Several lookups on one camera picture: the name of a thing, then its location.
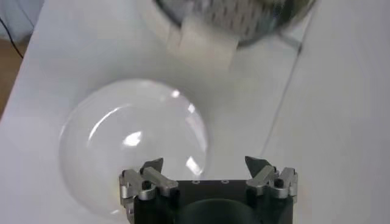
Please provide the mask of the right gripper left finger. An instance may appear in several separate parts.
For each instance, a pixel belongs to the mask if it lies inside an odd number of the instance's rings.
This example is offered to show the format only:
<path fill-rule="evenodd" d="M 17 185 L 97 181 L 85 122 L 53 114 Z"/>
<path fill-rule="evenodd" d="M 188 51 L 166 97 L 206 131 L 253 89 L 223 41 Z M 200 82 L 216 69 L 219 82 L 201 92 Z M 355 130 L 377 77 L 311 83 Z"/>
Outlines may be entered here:
<path fill-rule="evenodd" d="M 139 171 L 123 170 L 119 175 L 119 196 L 121 201 L 134 199 L 152 200 L 157 192 L 164 197 L 172 197 L 179 183 L 165 177 L 161 171 L 163 158 L 146 161 Z"/>

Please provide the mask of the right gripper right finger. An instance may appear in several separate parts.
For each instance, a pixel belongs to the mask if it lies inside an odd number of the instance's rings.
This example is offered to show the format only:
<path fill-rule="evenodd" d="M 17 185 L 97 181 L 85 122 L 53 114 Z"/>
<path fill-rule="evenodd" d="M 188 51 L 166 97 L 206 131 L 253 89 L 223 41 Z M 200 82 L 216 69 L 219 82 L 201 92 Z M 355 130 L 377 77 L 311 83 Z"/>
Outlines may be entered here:
<path fill-rule="evenodd" d="M 279 172 L 266 159 L 252 156 L 245 156 L 245 163 L 251 175 L 246 186 L 254 190 L 256 196 L 269 194 L 276 199 L 297 197 L 298 173 L 294 168 L 285 167 Z"/>

